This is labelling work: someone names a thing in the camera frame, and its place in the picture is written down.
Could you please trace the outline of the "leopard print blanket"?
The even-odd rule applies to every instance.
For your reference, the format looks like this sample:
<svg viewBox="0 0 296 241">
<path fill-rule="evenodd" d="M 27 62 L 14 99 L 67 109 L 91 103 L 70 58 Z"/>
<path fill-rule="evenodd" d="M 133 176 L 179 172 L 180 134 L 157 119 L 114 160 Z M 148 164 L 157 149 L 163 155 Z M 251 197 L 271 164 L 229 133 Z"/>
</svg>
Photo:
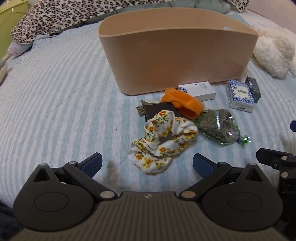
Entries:
<svg viewBox="0 0 296 241">
<path fill-rule="evenodd" d="M 39 35 L 53 35 L 118 10 L 167 1 L 39 1 L 11 30 L 14 44 L 28 46 Z"/>
</svg>

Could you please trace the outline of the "floral white scrunchie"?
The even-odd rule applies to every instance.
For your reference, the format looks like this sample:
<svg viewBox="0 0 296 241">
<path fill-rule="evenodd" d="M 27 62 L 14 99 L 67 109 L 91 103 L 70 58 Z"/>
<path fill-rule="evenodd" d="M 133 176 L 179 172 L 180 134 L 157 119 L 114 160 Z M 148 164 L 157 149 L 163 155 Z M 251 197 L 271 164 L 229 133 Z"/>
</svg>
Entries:
<svg viewBox="0 0 296 241">
<path fill-rule="evenodd" d="M 163 173 L 174 156 L 184 151 L 198 135 L 190 120 L 162 110 L 144 125 L 144 136 L 131 143 L 128 159 L 140 171 L 155 176 Z"/>
</svg>

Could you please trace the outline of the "green dried herb bag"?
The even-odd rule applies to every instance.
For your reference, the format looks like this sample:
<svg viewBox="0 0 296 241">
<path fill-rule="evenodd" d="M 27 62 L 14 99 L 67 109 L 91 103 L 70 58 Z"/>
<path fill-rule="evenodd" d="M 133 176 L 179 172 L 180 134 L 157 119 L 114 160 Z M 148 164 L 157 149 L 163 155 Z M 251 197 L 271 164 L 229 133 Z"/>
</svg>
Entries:
<svg viewBox="0 0 296 241">
<path fill-rule="evenodd" d="M 220 146 L 238 143 L 241 147 L 250 143 L 250 137 L 241 135 L 234 116 L 227 109 L 210 109 L 193 120 L 198 130 Z"/>
</svg>

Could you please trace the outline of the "beige plastic storage bin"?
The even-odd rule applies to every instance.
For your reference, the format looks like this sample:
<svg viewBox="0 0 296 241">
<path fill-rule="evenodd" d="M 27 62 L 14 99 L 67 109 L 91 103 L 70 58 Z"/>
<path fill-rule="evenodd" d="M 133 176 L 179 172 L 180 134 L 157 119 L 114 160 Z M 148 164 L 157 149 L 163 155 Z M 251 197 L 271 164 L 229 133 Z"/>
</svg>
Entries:
<svg viewBox="0 0 296 241">
<path fill-rule="evenodd" d="M 215 11 L 156 8 L 109 16 L 98 36 L 119 90 L 139 95 L 241 77 L 258 32 Z"/>
</svg>

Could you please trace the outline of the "blue white tissue pack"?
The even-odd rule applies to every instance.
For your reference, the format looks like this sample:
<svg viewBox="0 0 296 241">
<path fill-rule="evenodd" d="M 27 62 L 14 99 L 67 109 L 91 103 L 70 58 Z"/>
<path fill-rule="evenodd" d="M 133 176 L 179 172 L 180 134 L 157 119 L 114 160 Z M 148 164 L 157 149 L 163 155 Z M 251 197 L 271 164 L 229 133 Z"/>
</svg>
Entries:
<svg viewBox="0 0 296 241">
<path fill-rule="evenodd" d="M 226 84 L 226 92 L 230 108 L 248 113 L 254 110 L 255 102 L 247 84 L 230 79 Z"/>
</svg>

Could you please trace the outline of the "white card box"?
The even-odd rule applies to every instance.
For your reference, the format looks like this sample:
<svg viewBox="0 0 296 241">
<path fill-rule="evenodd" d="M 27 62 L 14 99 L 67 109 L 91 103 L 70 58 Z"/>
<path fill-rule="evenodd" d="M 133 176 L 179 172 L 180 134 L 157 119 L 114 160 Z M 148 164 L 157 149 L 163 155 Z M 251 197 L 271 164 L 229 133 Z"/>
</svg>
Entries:
<svg viewBox="0 0 296 241">
<path fill-rule="evenodd" d="M 216 96 L 215 88 L 208 81 L 179 85 L 178 90 L 191 95 L 199 101 L 212 100 Z"/>
</svg>

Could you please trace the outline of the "white fluffy plush toy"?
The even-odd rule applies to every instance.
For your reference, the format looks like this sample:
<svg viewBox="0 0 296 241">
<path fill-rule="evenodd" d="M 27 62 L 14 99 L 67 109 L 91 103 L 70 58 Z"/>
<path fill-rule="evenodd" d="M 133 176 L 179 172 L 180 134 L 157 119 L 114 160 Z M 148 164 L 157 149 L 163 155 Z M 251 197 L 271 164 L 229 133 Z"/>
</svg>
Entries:
<svg viewBox="0 0 296 241">
<path fill-rule="evenodd" d="M 259 34 L 253 56 L 259 65 L 275 78 L 284 78 L 292 69 L 295 45 L 282 28 L 263 24 L 252 26 Z"/>
</svg>

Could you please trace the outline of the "green plastic storage box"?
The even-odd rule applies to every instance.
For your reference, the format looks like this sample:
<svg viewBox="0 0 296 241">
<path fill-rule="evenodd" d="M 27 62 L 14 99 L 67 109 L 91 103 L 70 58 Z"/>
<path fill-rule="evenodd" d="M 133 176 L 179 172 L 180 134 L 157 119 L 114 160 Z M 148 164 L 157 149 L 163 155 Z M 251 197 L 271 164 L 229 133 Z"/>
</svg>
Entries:
<svg viewBox="0 0 296 241">
<path fill-rule="evenodd" d="M 6 55 L 7 49 L 12 42 L 11 30 L 28 11 L 29 1 L 1 1 L 1 58 Z"/>
</svg>

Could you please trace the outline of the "orange plush sock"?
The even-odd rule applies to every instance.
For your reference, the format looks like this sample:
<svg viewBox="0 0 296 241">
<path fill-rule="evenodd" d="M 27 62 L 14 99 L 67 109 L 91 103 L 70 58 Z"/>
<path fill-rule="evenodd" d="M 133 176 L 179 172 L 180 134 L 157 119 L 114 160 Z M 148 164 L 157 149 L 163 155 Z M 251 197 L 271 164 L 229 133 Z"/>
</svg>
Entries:
<svg viewBox="0 0 296 241">
<path fill-rule="evenodd" d="M 191 120 L 197 119 L 205 110 L 203 102 L 183 91 L 171 87 L 165 90 L 161 102 L 171 103 L 180 114 Z"/>
</svg>

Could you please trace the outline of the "grey plush toy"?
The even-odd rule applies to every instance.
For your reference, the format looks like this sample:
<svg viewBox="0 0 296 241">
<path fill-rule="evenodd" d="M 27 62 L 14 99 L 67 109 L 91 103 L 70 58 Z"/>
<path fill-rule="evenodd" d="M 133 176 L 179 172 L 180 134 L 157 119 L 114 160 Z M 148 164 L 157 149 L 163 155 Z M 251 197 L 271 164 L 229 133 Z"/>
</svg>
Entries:
<svg viewBox="0 0 296 241">
<path fill-rule="evenodd" d="M 8 70 L 8 65 L 7 65 L 6 61 L 1 60 L 0 61 L 0 84 L 2 84 L 2 82 L 6 76 L 7 70 Z"/>
</svg>

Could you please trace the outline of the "dark small box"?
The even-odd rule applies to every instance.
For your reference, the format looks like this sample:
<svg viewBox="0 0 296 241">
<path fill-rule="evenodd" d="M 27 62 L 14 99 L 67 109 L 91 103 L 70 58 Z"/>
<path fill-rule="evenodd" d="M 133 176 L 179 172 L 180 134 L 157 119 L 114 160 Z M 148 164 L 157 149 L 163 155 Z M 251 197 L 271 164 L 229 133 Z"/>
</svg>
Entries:
<svg viewBox="0 0 296 241">
<path fill-rule="evenodd" d="M 245 83 L 249 86 L 255 103 L 261 98 L 261 92 L 255 78 L 247 77 Z"/>
</svg>

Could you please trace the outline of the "brown hair clip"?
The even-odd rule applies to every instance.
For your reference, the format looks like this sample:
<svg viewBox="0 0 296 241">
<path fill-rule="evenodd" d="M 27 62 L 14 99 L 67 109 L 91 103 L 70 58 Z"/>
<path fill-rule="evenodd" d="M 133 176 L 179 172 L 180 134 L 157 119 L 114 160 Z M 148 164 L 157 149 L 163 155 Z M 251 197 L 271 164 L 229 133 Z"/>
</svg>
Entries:
<svg viewBox="0 0 296 241">
<path fill-rule="evenodd" d="M 176 117 L 185 116 L 182 115 L 170 102 L 146 102 L 144 100 L 140 101 L 141 105 L 137 106 L 137 112 L 140 116 L 144 116 L 145 122 L 153 118 L 157 113 L 162 110 L 172 111 Z"/>
</svg>

